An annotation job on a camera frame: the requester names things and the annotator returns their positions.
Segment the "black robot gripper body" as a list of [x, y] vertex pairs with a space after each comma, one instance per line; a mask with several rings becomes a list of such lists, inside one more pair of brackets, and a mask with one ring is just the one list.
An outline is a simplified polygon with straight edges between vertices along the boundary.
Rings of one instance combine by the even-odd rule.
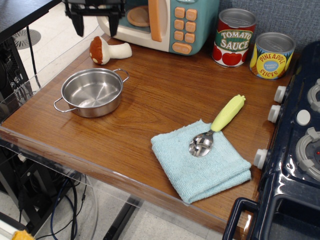
[[125, 15], [125, 0], [64, 0], [65, 12], [71, 16], [107, 16], [121, 18]]

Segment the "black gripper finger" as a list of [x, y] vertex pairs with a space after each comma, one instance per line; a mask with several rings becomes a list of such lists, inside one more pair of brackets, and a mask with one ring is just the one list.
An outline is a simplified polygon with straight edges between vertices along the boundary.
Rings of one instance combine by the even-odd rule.
[[84, 21], [83, 16], [79, 14], [71, 15], [72, 24], [78, 36], [84, 36]]
[[117, 12], [111, 12], [108, 16], [110, 36], [113, 37], [117, 34], [119, 25], [119, 14]]

